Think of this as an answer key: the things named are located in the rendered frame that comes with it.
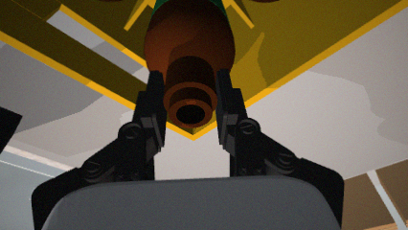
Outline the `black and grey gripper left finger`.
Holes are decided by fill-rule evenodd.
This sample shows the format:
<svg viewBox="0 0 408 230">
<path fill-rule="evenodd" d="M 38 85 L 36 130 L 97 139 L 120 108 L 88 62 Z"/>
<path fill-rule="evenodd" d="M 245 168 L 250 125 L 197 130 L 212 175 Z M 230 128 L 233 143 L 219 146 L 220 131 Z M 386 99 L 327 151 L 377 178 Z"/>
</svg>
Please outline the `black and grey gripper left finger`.
<svg viewBox="0 0 408 230">
<path fill-rule="evenodd" d="M 146 91 L 138 93 L 132 122 L 120 127 L 118 138 L 85 160 L 80 168 L 34 189 L 34 230 L 41 230 L 54 206 L 73 191 L 98 183 L 155 180 L 154 156 L 161 152 L 166 136 L 164 90 L 163 73 L 150 71 Z"/>
</svg>

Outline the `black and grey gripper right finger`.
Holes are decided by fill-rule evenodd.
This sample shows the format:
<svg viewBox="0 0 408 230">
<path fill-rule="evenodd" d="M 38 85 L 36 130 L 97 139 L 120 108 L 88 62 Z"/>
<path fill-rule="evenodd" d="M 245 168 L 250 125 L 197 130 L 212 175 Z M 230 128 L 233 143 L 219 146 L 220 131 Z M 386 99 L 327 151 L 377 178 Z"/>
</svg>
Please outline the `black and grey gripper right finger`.
<svg viewBox="0 0 408 230">
<path fill-rule="evenodd" d="M 228 69 L 216 71 L 215 88 L 218 141 L 230 153 L 230 177 L 282 175 L 311 183 L 322 193 L 341 228 L 343 177 L 332 169 L 298 158 L 262 133 L 260 124 L 248 118 L 241 90 L 233 88 Z"/>
</svg>

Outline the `yellow translucent crate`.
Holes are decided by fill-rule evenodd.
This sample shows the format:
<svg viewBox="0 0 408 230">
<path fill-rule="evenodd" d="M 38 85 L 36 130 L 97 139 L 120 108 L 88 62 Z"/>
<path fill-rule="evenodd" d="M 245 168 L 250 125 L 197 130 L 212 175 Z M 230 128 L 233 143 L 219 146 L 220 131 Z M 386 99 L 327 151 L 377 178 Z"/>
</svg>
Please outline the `yellow translucent crate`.
<svg viewBox="0 0 408 230">
<path fill-rule="evenodd" d="M 147 68 L 144 40 L 156 0 L 9 1 L 100 75 L 137 95 L 146 91 L 146 83 L 46 21 L 60 10 Z M 240 88 L 245 108 L 408 7 L 408 0 L 222 2 L 236 44 L 230 78 L 233 88 Z"/>
</svg>

